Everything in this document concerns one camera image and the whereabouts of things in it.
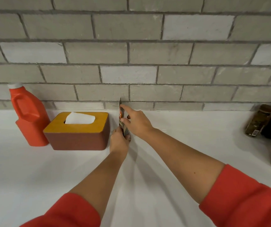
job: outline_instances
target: tissue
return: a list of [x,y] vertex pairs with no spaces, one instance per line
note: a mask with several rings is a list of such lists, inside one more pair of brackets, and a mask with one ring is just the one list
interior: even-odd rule
[[71,112],[65,121],[65,124],[91,124],[95,120],[95,116]]

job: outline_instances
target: white countertop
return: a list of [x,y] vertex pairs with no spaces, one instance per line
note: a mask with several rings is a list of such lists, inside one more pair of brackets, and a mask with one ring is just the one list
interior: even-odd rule
[[[111,114],[111,127],[118,112]],[[51,117],[57,111],[50,111]],[[271,186],[271,143],[243,134],[252,112],[147,111],[155,127]],[[19,226],[44,214],[109,153],[30,147],[13,110],[0,110],[0,226]],[[214,226],[160,157],[133,137],[102,220],[103,227]]]

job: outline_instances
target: orange bottle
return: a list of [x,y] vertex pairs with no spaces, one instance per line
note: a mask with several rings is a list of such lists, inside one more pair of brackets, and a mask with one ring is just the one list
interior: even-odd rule
[[22,83],[8,84],[11,102],[19,119],[17,126],[30,146],[46,146],[49,142],[43,130],[50,123],[43,103],[23,87]]

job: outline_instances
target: spice jar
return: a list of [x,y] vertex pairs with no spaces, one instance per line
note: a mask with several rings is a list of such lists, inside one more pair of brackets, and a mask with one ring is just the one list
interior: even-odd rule
[[259,110],[254,114],[249,124],[246,126],[245,134],[249,137],[256,137],[270,119],[270,115],[271,106],[262,104]]

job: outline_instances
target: red sleeve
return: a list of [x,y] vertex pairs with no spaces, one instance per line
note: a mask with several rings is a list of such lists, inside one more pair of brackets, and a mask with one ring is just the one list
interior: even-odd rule
[[43,216],[21,227],[99,227],[98,212],[84,198],[74,193],[64,194]]
[[271,227],[271,188],[226,165],[200,209],[218,227]]

